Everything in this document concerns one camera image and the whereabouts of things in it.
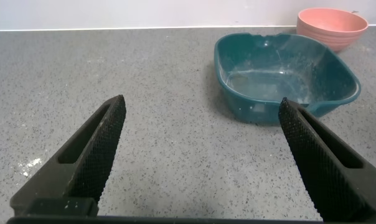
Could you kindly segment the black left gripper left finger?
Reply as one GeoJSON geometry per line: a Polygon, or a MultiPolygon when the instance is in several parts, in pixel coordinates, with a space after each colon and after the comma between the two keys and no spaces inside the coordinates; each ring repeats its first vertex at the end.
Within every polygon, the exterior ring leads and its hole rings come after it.
{"type": "Polygon", "coordinates": [[[20,215],[35,199],[92,198],[98,202],[111,172],[126,117],[123,95],[105,101],[12,196],[20,215]]]}

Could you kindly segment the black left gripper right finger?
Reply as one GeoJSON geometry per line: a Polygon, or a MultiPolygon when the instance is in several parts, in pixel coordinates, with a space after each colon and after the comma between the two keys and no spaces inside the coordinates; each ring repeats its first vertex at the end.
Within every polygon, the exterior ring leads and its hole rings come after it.
{"type": "Polygon", "coordinates": [[[325,222],[376,222],[376,168],[301,105],[283,98],[283,134],[325,222]]]}

